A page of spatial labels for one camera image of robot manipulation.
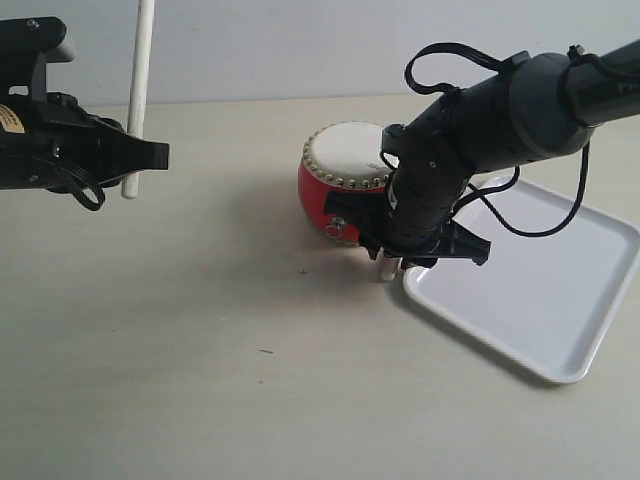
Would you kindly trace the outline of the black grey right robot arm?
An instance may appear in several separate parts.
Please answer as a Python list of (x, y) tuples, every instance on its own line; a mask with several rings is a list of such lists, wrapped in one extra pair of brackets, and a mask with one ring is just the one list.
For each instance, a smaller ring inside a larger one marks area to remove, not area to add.
[(435, 101), (412, 122), (383, 130), (380, 155), (398, 161), (380, 193), (329, 193), (324, 204), (354, 226), (371, 258), (430, 268), (440, 259), (484, 264), (489, 241), (459, 225), (465, 205), (485, 200), (474, 175), (573, 153), (587, 155), (601, 124), (639, 112), (639, 46), (606, 55), (573, 45), (564, 53), (495, 59), (460, 43), (434, 43), (424, 55), (454, 54), (491, 71), (472, 87), (406, 84)]

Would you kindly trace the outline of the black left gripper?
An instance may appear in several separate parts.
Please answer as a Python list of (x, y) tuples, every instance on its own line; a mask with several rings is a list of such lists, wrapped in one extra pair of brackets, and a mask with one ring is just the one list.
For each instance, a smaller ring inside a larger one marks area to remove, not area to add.
[(49, 93), (45, 101), (1, 98), (1, 188), (63, 191), (50, 162), (88, 172), (101, 185), (126, 175), (169, 169), (169, 145), (130, 135), (120, 122), (90, 114), (77, 99)]

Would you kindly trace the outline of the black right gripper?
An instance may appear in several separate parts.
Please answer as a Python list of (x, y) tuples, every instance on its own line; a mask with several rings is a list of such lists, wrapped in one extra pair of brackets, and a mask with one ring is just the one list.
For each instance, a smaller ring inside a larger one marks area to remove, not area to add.
[(380, 193), (330, 192), (324, 212), (355, 227), (357, 244), (372, 260), (398, 259), (403, 268), (432, 268), (442, 259), (481, 266), (491, 242), (451, 216), (467, 183), (463, 177), (418, 174), (400, 166)]

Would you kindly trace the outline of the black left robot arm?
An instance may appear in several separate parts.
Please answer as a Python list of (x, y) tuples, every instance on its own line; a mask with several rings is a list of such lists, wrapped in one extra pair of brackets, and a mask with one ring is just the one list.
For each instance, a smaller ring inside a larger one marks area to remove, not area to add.
[(170, 147), (127, 134), (114, 119), (86, 112), (77, 99), (49, 93), (1, 99), (1, 188), (64, 191), (51, 168), (84, 172), (101, 187), (124, 176), (169, 168)]

